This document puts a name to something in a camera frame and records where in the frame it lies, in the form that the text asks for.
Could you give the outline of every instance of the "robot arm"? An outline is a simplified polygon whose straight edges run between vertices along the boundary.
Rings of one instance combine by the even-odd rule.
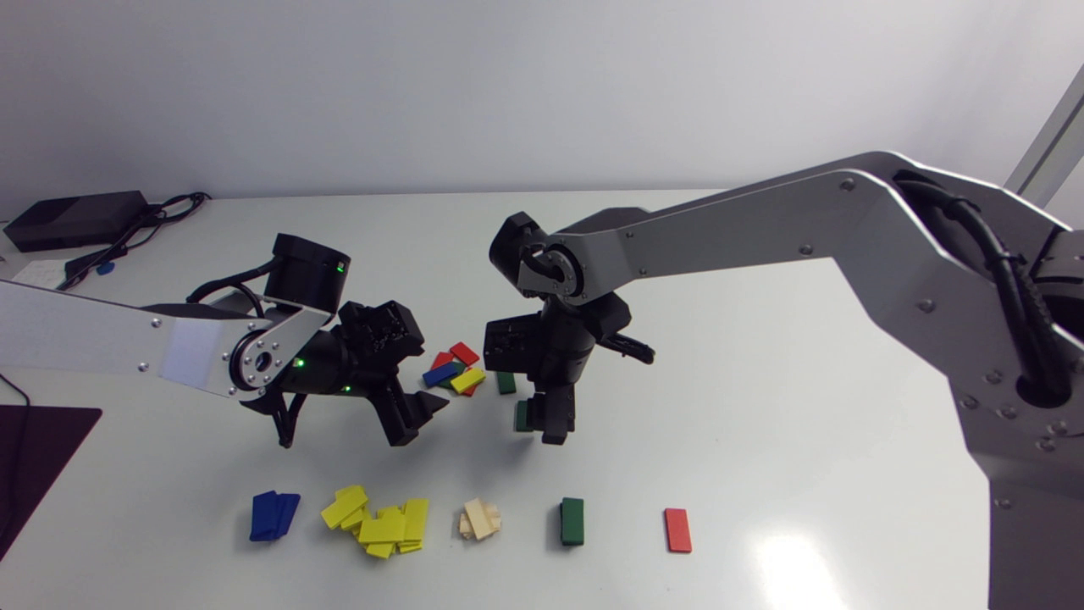
[[[271,416],[289,447],[309,394],[369,399],[388,443],[405,445],[448,401],[404,394],[397,375],[424,338],[410,311],[391,300],[378,308],[348,301],[335,319],[350,258],[320,244],[280,234],[274,258],[251,271],[208,282],[189,302],[125,304],[0,281],[0,300],[20,316],[0,316],[0,366],[114,375],[153,375],[236,399]],[[241,283],[268,274],[266,294]],[[222,287],[235,291],[198,302]],[[248,291],[253,297],[242,297]],[[248,311],[268,304],[267,312]],[[287,408],[285,393],[294,399]]]
[[[594,346],[653,354],[617,335],[631,316],[616,288],[814,257],[834,258],[870,319],[949,378],[991,480],[991,608],[1079,607],[1084,241],[1002,189],[869,153],[659,211],[605,209],[554,234],[517,213],[490,259],[544,304],[490,323],[487,368],[528,375],[529,428],[560,444]]]

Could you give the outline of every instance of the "pile of yellow blocks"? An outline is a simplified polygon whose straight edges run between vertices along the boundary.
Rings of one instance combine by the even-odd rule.
[[[369,496],[361,485],[350,485],[335,492],[335,502],[320,511],[327,528],[350,532],[365,547],[365,553],[380,559],[399,553],[421,550],[425,538],[425,520],[429,501],[411,498],[402,507],[389,506],[369,511]]]

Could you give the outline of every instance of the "black power supply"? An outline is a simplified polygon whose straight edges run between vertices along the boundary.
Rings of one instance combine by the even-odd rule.
[[[20,251],[115,243],[147,211],[139,191],[39,200],[4,226]]]

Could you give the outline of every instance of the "black mat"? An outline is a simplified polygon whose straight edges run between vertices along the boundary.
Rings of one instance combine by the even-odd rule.
[[[29,419],[20,454],[24,416]],[[0,405],[0,528],[4,528],[0,559],[100,417],[102,410],[36,406],[27,411],[22,405]]]

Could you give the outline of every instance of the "stack of blue blocks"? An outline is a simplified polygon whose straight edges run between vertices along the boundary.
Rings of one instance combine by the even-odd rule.
[[[248,540],[268,542],[285,536],[299,502],[298,494],[276,494],[273,490],[253,496],[253,532]]]

